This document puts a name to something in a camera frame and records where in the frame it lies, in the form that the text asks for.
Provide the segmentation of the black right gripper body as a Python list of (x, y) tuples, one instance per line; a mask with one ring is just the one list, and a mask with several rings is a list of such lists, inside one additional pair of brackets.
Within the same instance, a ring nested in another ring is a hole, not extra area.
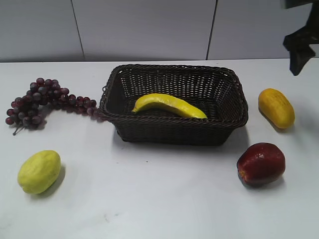
[(319, 2), (317, 0), (285, 0), (284, 8), (294, 8), (312, 4), (311, 11), (304, 27), (286, 35), (283, 46), (290, 54), (290, 71), (299, 75), (307, 62), (316, 56), (311, 45), (319, 43)]

